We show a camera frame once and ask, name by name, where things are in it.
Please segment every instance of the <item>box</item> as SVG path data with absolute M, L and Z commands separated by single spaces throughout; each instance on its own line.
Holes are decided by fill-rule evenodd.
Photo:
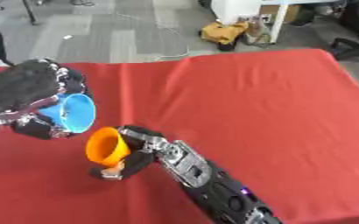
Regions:
M 285 14 L 285 23 L 291 23 L 297 17 L 299 12 L 299 5 L 290 5 Z M 274 23 L 275 17 L 278 14 L 278 5 L 263 5 L 260 9 L 260 16 L 264 19 L 265 23 Z

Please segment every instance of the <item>floor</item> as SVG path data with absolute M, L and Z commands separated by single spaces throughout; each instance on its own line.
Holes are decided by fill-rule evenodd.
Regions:
M 0 30 L 9 58 L 21 62 L 51 58 L 58 62 L 152 62 L 219 53 L 197 31 L 214 21 L 196 0 L 94 0 L 94 7 L 53 0 L 33 6 L 40 25 L 31 26 L 21 0 L 3 0 Z M 267 49 L 240 44 L 237 52 L 321 48 L 335 37 L 356 39 L 335 21 L 319 17 L 312 25 L 285 25 L 278 43 Z M 359 59 L 342 63 L 359 80 Z

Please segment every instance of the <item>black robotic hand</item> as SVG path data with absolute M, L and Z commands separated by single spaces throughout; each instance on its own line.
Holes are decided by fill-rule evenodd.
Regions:
M 159 132 L 134 125 L 125 125 L 117 127 L 117 129 L 131 130 L 148 137 L 163 137 Z M 145 140 L 127 135 L 122 135 L 122 138 L 130 148 L 130 155 L 126 156 L 116 167 L 96 166 L 92 168 L 90 174 L 93 177 L 110 180 L 127 179 L 156 160 L 153 151 L 145 149 Z
M 31 59 L 0 72 L 0 125 L 41 139 L 70 137 L 38 109 L 58 103 L 60 94 L 89 95 L 84 75 L 49 59 Z
M 116 167 L 95 169 L 102 179 L 126 179 L 157 161 L 194 204 L 217 224 L 281 224 L 250 189 L 183 141 L 135 126 L 118 129 L 132 153 Z

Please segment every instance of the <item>table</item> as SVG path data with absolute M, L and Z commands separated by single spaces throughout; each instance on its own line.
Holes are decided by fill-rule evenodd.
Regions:
M 271 43 L 274 44 L 278 40 L 278 35 L 285 21 L 285 14 L 291 4 L 321 4 L 332 3 L 339 0 L 263 0 L 263 5 L 279 5 L 278 14 L 271 31 Z
M 210 223 L 156 165 L 87 175 L 88 137 L 126 123 L 185 140 L 285 224 L 359 224 L 359 84 L 327 52 L 69 66 L 88 77 L 96 123 L 52 141 L 0 128 L 0 224 Z

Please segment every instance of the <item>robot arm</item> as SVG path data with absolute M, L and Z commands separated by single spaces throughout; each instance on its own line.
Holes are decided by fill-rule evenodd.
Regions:
M 135 147 L 135 141 L 139 141 L 139 150 L 125 157 L 120 167 L 101 170 L 101 178 L 125 179 L 158 161 L 215 223 L 281 223 L 246 186 L 183 141 L 170 143 L 156 132 L 134 126 L 124 126 L 118 131 L 126 137 L 127 143 L 132 142 L 131 148 Z
M 11 66 L 0 72 L 0 125 L 41 139 L 72 136 L 37 111 L 57 104 L 61 94 L 75 93 L 88 95 L 84 76 L 54 61 L 32 59 Z

